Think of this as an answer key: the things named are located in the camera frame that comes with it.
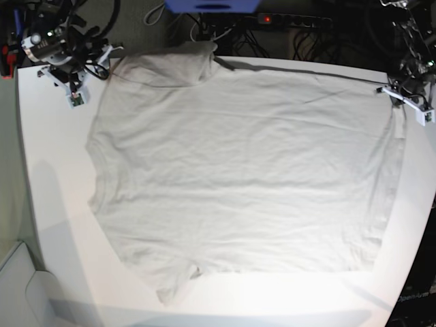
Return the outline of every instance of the white t-shirt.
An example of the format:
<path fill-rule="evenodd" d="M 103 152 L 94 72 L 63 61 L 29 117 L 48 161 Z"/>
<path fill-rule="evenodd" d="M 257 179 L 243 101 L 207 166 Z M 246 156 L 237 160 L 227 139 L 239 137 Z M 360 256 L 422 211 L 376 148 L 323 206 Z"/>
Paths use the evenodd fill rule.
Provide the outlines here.
<path fill-rule="evenodd" d="M 123 59 L 87 148 L 91 207 L 169 302 L 206 273 L 371 269 L 403 158 L 376 84 L 229 70 L 212 43 Z"/>

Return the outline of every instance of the white panel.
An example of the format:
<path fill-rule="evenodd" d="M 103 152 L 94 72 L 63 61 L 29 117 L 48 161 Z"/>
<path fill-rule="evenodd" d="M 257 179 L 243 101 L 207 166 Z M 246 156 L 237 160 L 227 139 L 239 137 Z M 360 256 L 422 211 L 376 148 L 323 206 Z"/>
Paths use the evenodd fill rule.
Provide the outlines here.
<path fill-rule="evenodd" d="M 333 65 L 233 60 L 386 80 L 383 73 Z M 19 70 L 22 128 L 37 229 L 49 271 L 74 304 L 74 315 L 83 313 L 88 326 L 386 324 L 433 202 L 436 126 L 423 128 L 407 109 L 408 135 L 399 190 L 372 272 L 215 275 L 192 281 L 183 302 L 164 307 L 119 262 L 87 204 L 95 190 L 95 171 L 84 145 L 104 83 L 90 79 L 91 102 L 71 110 L 62 90 L 48 79 L 37 78 L 37 70 Z"/>

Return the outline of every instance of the cable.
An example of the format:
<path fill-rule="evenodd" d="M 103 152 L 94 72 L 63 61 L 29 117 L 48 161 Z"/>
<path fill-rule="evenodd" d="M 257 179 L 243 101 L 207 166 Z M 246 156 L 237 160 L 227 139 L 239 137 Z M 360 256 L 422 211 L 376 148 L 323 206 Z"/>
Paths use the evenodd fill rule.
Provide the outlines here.
<path fill-rule="evenodd" d="M 165 3 L 162 3 L 161 5 L 157 5 L 156 7 L 154 7 L 153 9 L 151 9 L 149 12 L 145 14 L 144 18 L 142 19 L 142 22 L 146 26 L 156 25 L 162 18 L 162 14 L 164 14 L 163 13 L 164 11 L 165 11 Z M 150 21 L 151 16 L 155 13 L 157 13 L 156 19 Z"/>
<path fill-rule="evenodd" d="M 110 32 L 110 30 L 114 27 L 116 20 L 118 19 L 120 9 L 121 0 L 114 0 L 114 9 L 112 10 L 112 15 L 110 16 L 108 24 L 99 35 L 91 38 L 92 42 L 103 39 Z"/>
<path fill-rule="evenodd" d="M 200 26 L 200 23 L 197 22 L 197 24 L 192 25 L 191 30 L 189 31 L 189 37 L 191 38 L 191 41 L 192 41 L 192 42 L 197 42 L 196 39 L 194 39 L 194 38 L 193 38 L 193 35 L 192 35 L 192 32 L 193 32 L 193 30 L 195 29 L 195 27 L 196 27 L 197 25 Z"/>
<path fill-rule="evenodd" d="M 292 57 L 292 60 L 295 60 L 298 58 L 298 60 L 301 60 L 300 54 L 298 53 L 298 45 L 297 45 L 297 39 L 305 33 L 304 30 L 299 30 L 297 34 L 294 36 L 294 39 L 292 40 L 292 45 L 294 47 L 294 56 Z"/>
<path fill-rule="evenodd" d="M 78 6 L 82 7 L 86 2 L 88 2 L 88 0 L 78 0 L 78 2 L 79 2 Z"/>
<path fill-rule="evenodd" d="M 198 21 L 198 19 L 196 19 L 196 18 L 195 18 L 194 16 L 192 16 L 191 14 L 186 14 L 186 16 L 187 16 L 189 19 L 192 19 L 192 21 L 195 22 L 195 23 L 198 25 L 198 28 L 199 28 L 199 29 L 203 30 L 203 27 L 202 27 L 202 25 L 200 24 L 200 22 Z"/>
<path fill-rule="evenodd" d="M 217 41 L 219 39 L 222 39 L 223 37 L 225 37 L 226 35 L 228 35 L 233 29 L 228 29 L 227 31 L 225 31 L 224 33 L 218 35 L 217 37 L 213 37 L 211 39 L 211 41 Z"/>
<path fill-rule="evenodd" d="M 300 57 L 300 54 L 298 53 L 298 51 L 300 50 L 300 47 L 302 46 L 302 43 L 307 40 L 307 38 L 310 36 L 310 32 L 304 32 L 306 33 L 306 35 L 299 41 L 298 45 L 295 47 L 295 39 L 297 37 L 297 35 L 294 38 L 294 49 L 295 49 L 295 53 L 294 53 L 294 57 L 292 58 L 292 60 L 295 60 L 296 57 L 298 57 L 298 60 L 302 60 L 302 58 Z"/>
<path fill-rule="evenodd" d="M 321 32 L 318 31 L 318 34 L 316 35 L 316 38 L 315 38 L 315 39 L 312 38 L 313 43 L 312 43 L 311 47 L 308 49 L 308 51 L 306 52 L 306 54 L 305 54 L 305 56 L 304 56 L 304 60 L 305 60 L 305 61 L 312 61 L 312 60 L 311 60 L 311 57 L 309 57 L 309 55 L 310 55 L 311 53 L 313 54 L 313 52 L 315 51 L 315 48 L 316 48 L 316 46 L 318 45 L 318 42 L 319 42 L 319 40 L 320 40 L 320 38 L 321 38 L 320 35 L 321 35 Z"/>
<path fill-rule="evenodd" d="M 377 37 L 377 35 L 375 34 L 373 27 L 371 26 L 371 17 L 370 17 L 370 12 L 371 12 L 371 2 L 372 0 L 368 0 L 367 1 L 367 7 L 365 8 L 365 26 L 367 28 L 367 31 L 369 33 L 369 36 L 371 36 L 371 39 L 373 40 L 374 44 L 379 48 L 380 51 L 382 51 L 387 57 L 390 58 L 397 58 L 399 55 L 396 52 L 392 52 L 390 50 L 388 50 L 379 40 L 379 38 Z"/>
<path fill-rule="evenodd" d="M 246 32 L 244 32 L 244 36 L 245 36 L 245 42 L 249 45 L 249 47 L 252 49 L 253 53 L 255 56 L 259 56 L 258 52 L 256 51 L 256 48 L 253 45 L 253 42 L 250 42 L 249 37 L 247 35 Z"/>
<path fill-rule="evenodd" d="M 90 73 L 90 75 L 98 78 L 99 80 L 107 80 L 109 77 L 109 71 L 106 68 L 103 67 L 103 69 L 104 69 L 103 72 L 105 72 L 105 74 L 103 76 L 99 75 L 99 74 L 93 72 L 91 69 L 89 69 L 86 66 L 86 64 L 84 62 L 82 62 L 74 53 L 73 47 L 72 47 L 70 39 L 69 39 L 69 37 L 70 37 L 69 28 L 71 26 L 71 21 L 73 19 L 72 17 L 76 14 L 76 11 L 79 7 L 80 7 L 80 2 L 78 1 L 74 4 L 73 8 L 69 12 L 68 17 L 67 17 L 67 22 L 65 24 L 65 34 L 66 34 L 65 43 L 67 45 L 68 52 L 71 55 L 72 59 L 74 59 L 79 64 L 79 66 L 81 66 L 81 68 L 83 70 Z"/>
<path fill-rule="evenodd" d="M 169 36 L 169 39 L 170 40 L 173 40 L 175 37 L 176 37 L 176 34 L 177 34 L 177 31 L 178 31 L 178 28 L 180 27 L 180 24 L 181 24 L 181 22 L 182 22 L 182 20 L 183 20 L 183 18 L 185 17 L 185 15 L 183 15 L 183 14 L 179 14 L 169 25 L 168 25 L 168 27 L 166 28 L 167 30 L 169 30 L 169 29 L 171 29 L 173 26 L 174 26 L 174 24 L 176 24 L 176 27 L 174 28 L 174 31 L 171 33 L 171 35 Z"/>
<path fill-rule="evenodd" d="M 399 94 L 399 93 L 397 93 L 397 92 L 391 91 L 391 90 L 388 89 L 387 87 L 382 87 L 382 88 L 380 88 L 380 90 L 381 90 L 381 92 L 387 93 L 387 94 L 390 95 L 391 97 L 394 97 L 394 98 L 396 98 L 396 99 L 398 99 L 398 100 L 401 100 L 402 102 L 404 102 L 405 104 L 411 106 L 411 107 L 412 107 L 413 109 L 415 109 L 415 110 L 421 110 L 421 109 L 416 105 L 416 103 L 413 102 L 413 101 L 411 101 L 408 97 L 405 97 L 405 96 L 403 96 L 403 95 L 401 95 L 401 94 Z M 424 100 L 425 100 L 424 105 L 426 106 L 426 109 L 427 109 L 427 108 L 428 108 L 428 104 L 427 104 L 427 102 L 426 102 L 427 100 L 425 99 L 425 97 L 424 97 Z"/>
<path fill-rule="evenodd" d="M 389 2 L 383 2 L 383 0 L 380 0 L 380 3 L 381 3 L 381 5 L 384 6 L 384 7 L 387 7 L 388 5 L 407 7 L 407 4 L 404 5 L 404 1 L 389 1 Z"/>
<path fill-rule="evenodd" d="M 424 106 L 427 109 L 429 107 L 429 103 L 427 102 L 427 99 L 425 98 L 425 96 L 423 96 L 422 94 L 419 93 L 412 93 L 410 95 L 407 96 L 407 98 L 412 99 L 414 97 L 421 97 L 423 102 L 424 102 Z"/>
<path fill-rule="evenodd" d="M 271 56 L 270 56 L 270 54 L 268 53 L 268 51 L 266 51 L 265 48 L 263 48 L 263 47 L 259 44 L 258 39 L 256 39 L 256 37 L 254 36 L 253 31 L 252 31 L 251 29 L 249 29 L 249 30 L 248 30 L 248 33 L 251 35 L 252 40 L 253 40 L 254 43 L 255 43 L 255 46 L 256 46 L 256 47 L 258 48 L 258 50 L 262 53 L 262 55 L 263 55 L 265 58 L 271 58 Z"/>

